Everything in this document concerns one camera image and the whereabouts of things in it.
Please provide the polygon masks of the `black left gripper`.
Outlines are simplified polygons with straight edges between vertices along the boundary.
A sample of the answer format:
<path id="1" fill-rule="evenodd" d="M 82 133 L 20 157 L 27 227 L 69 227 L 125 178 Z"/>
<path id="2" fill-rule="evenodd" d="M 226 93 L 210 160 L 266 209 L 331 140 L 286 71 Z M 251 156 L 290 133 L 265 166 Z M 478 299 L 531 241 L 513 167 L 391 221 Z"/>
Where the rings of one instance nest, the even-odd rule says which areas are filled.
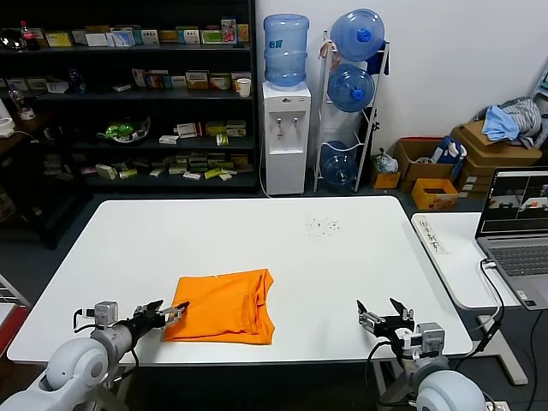
<path id="1" fill-rule="evenodd" d="M 165 327 L 165 320 L 179 320 L 187 311 L 188 301 L 169 307 L 162 311 L 163 300 L 152 301 L 145 305 L 138 305 L 134 310 L 134 316 L 128 320 L 127 327 L 133 334 L 146 334 L 152 329 Z"/>

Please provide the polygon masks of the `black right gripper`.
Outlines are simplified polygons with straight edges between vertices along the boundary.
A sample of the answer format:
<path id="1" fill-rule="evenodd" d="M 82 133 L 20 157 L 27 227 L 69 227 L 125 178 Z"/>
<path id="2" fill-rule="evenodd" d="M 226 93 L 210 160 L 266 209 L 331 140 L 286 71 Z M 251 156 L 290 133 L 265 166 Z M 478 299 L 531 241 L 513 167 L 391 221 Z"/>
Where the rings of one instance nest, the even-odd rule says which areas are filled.
<path id="1" fill-rule="evenodd" d="M 397 331 L 404 329 L 414 331 L 414 311 L 407 309 L 400 301 L 390 298 L 391 305 L 399 316 L 385 316 L 380 318 L 377 314 L 368 311 L 364 304 L 357 300 L 358 319 L 362 328 L 368 332 L 374 332 L 378 326 L 378 336 L 387 338 L 392 344 L 402 345 Z"/>

